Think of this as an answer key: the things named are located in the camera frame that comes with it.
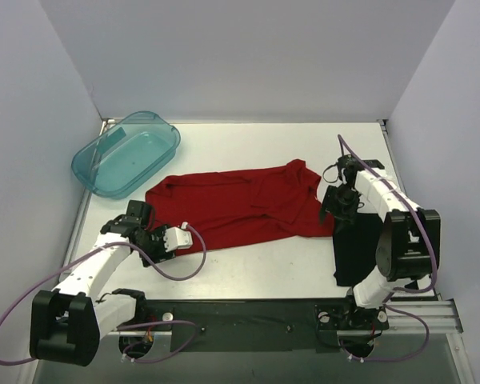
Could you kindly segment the red t shirt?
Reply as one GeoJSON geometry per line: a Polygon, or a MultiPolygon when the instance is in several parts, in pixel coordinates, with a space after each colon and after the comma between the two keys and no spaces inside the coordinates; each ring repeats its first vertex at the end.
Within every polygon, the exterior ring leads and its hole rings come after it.
{"type": "Polygon", "coordinates": [[[320,217],[321,178],[294,159],[284,166],[171,175],[145,193],[152,223],[188,222],[209,250],[248,246],[293,236],[330,237],[334,218],[320,217]]]}

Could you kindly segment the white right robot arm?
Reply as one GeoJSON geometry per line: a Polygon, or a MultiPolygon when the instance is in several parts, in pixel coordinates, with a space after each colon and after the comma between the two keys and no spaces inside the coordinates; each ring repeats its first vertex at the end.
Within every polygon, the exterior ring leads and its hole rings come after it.
{"type": "Polygon", "coordinates": [[[334,220],[334,253],[374,260],[360,282],[348,285],[319,314],[339,330],[387,328],[385,302],[425,276],[435,280],[439,267],[441,218],[412,202],[378,160],[343,155],[334,164],[336,186],[328,186],[319,217],[334,220]]]}

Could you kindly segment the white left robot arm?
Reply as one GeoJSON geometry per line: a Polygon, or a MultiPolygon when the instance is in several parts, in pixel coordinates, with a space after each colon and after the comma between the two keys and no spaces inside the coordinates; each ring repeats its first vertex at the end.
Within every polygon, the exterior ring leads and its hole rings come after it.
{"type": "Polygon", "coordinates": [[[88,366],[101,339],[118,326],[132,330],[148,322],[147,300],[139,290],[119,288],[99,294],[118,266],[135,248],[153,262],[163,259],[162,234],[151,231],[154,208],[131,200],[126,212],[99,232],[92,256],[79,263],[51,291],[39,291],[32,301],[30,355],[39,360],[88,366]]]}

